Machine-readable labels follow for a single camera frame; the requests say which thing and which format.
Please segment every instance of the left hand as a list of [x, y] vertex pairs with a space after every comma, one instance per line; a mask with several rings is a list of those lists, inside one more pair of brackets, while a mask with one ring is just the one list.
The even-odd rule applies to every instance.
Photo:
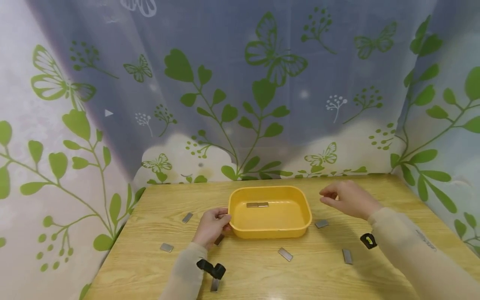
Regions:
[[204, 213], [198, 224], [192, 242], [209, 250], [223, 230], [231, 230], [228, 224], [232, 219], [227, 208], [214, 208]]

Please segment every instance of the right hand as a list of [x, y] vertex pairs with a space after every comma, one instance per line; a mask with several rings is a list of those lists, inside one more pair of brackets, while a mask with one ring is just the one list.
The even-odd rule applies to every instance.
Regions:
[[320, 198], [322, 203], [364, 220], [368, 220], [383, 207], [370, 193], [351, 180], [334, 182], [321, 190], [320, 195], [323, 196]]

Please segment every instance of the black clip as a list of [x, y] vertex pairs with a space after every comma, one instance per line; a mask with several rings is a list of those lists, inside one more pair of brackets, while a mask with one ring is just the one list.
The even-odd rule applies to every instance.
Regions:
[[360, 240], [368, 249], [372, 249], [377, 246], [377, 242], [375, 242], [375, 237], [371, 233], [365, 233], [360, 237]]
[[222, 279], [223, 275], [225, 274], [225, 272], [227, 270], [221, 264], [216, 264], [216, 266], [214, 268], [213, 265], [205, 259], [201, 259], [201, 260], [197, 261], [197, 267], [200, 270], [204, 270], [205, 272], [210, 274], [213, 278], [218, 279], [218, 280]]

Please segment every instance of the hand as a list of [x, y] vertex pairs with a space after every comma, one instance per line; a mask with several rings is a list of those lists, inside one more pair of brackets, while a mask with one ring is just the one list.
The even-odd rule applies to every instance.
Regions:
[[220, 236], [222, 230], [231, 230], [228, 224], [232, 219], [227, 215], [226, 208], [214, 208], [204, 213], [198, 224], [197, 232], [192, 242], [199, 244], [205, 249], [210, 249], [215, 240]]
[[351, 180], [338, 181], [320, 191], [320, 201], [342, 213], [360, 219], [368, 218], [383, 206], [370, 193]]

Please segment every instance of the yellow plastic tray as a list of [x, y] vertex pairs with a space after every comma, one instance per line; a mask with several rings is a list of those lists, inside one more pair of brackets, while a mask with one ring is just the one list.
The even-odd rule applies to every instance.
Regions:
[[233, 232], [242, 239], [297, 238], [312, 222], [305, 194], [293, 186], [235, 190], [230, 195], [228, 213], [232, 215]]

